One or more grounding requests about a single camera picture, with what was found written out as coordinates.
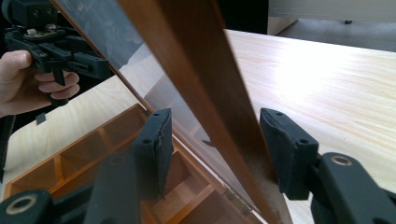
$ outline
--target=wooden compartment box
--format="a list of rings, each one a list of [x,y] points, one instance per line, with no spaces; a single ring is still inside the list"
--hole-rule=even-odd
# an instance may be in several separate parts
[[[47,189],[57,199],[94,181],[100,161],[126,150],[148,117],[134,105],[6,185],[5,198],[27,189]],[[144,223],[260,223],[175,141],[163,198],[141,202]]]

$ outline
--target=gray floor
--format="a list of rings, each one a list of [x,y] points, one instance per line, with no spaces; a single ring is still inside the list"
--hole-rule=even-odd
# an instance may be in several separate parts
[[[396,23],[299,19],[278,36],[396,52]]]

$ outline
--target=wooden table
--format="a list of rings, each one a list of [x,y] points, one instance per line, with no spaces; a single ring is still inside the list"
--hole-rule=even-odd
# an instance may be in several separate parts
[[[320,143],[362,163],[396,192],[396,54],[227,32],[254,110],[282,111]],[[5,183],[72,143],[136,99],[113,77],[31,123],[9,142]],[[288,202],[295,223],[312,222],[309,202]]]

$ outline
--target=human hand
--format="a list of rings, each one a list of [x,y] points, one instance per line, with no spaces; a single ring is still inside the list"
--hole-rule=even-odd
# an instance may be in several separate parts
[[[66,99],[79,91],[78,75],[64,72],[65,86],[54,81],[52,73],[42,73],[32,66],[26,50],[7,52],[0,59],[0,118],[50,105],[53,99]]]

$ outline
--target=transparent panel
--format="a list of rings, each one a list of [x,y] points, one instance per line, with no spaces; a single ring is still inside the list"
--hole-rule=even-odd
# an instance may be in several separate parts
[[[225,160],[210,146],[205,130],[118,3],[95,0],[53,2],[113,67],[119,70],[119,75],[131,85],[129,88],[156,110],[172,108],[174,128],[192,146],[194,153],[253,204]]]

